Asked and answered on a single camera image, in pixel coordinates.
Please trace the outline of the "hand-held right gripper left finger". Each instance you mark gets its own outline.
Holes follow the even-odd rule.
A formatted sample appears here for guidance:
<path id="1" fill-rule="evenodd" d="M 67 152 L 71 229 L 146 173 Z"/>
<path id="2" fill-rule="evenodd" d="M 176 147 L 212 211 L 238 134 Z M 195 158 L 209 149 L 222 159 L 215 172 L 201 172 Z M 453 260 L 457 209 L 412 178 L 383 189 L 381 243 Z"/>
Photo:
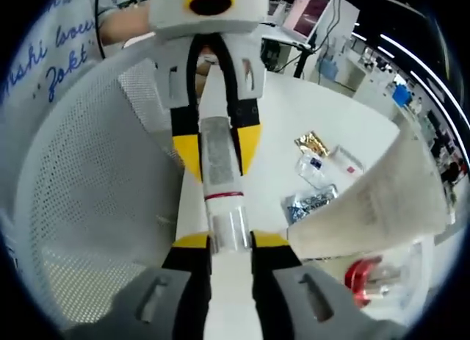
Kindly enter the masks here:
<path id="1" fill-rule="evenodd" d="M 148 268 L 113 301 L 112 339 L 202 339 L 209 301 L 209 233 L 177 239 L 160 268 Z"/>

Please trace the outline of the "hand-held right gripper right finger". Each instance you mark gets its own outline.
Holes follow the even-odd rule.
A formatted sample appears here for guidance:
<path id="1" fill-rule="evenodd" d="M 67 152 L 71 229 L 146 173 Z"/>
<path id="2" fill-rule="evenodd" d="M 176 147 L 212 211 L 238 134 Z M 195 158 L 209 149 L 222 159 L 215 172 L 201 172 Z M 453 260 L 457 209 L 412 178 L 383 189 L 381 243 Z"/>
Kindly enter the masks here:
<path id="1" fill-rule="evenodd" d="M 250 235 L 252 293 L 264 339 L 367 339 L 368 317 L 349 289 L 303 264 L 280 235 Z"/>

